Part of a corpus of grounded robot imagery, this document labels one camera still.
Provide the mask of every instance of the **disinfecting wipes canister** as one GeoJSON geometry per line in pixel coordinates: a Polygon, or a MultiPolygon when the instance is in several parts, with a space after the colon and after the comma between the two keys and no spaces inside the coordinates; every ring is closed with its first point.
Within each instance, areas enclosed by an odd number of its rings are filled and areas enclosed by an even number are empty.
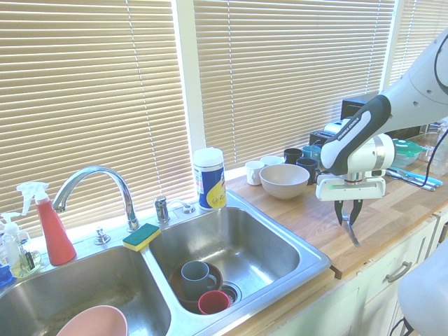
{"type": "Polygon", "coordinates": [[[214,210],[225,206],[224,157],[221,149],[203,148],[193,153],[199,206],[214,210]]]}

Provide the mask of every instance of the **gray mug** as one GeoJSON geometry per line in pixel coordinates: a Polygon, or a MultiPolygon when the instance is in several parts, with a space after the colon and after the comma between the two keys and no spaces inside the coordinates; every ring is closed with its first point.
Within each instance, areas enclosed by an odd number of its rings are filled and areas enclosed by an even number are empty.
{"type": "Polygon", "coordinates": [[[181,270],[183,291],[189,300],[198,300],[202,294],[215,289],[216,277],[210,274],[209,266],[202,261],[189,261],[181,270]]]}

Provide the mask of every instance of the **white mug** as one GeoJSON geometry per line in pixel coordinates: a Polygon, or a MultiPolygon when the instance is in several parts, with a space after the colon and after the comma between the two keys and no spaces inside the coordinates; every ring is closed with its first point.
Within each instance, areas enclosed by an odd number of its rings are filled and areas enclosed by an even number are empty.
{"type": "Polygon", "coordinates": [[[252,186],[258,186],[261,184],[260,180],[260,170],[263,169],[265,164],[261,161],[249,161],[246,162],[246,175],[247,183],[252,186]]]}

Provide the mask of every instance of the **sink drain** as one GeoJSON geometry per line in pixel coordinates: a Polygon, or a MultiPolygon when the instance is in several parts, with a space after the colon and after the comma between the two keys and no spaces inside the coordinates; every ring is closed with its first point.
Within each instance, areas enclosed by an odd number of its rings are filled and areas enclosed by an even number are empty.
{"type": "Polygon", "coordinates": [[[221,289],[224,293],[229,295],[230,298],[230,305],[233,305],[239,301],[241,301],[242,298],[242,292],[241,289],[237,285],[235,285],[232,282],[224,281],[223,287],[221,289]]]}

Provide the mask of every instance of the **drawer handle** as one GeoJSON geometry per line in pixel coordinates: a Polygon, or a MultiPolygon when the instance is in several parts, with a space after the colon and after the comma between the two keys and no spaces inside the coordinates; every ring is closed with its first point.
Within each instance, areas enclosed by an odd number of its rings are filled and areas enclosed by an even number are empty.
{"type": "Polygon", "coordinates": [[[405,275],[411,269],[412,262],[403,261],[402,266],[404,266],[405,269],[403,271],[401,271],[400,273],[398,273],[397,275],[395,275],[395,276],[391,276],[390,274],[386,275],[387,282],[392,284],[394,281],[399,280],[399,278],[401,278],[403,275],[405,275]]]}

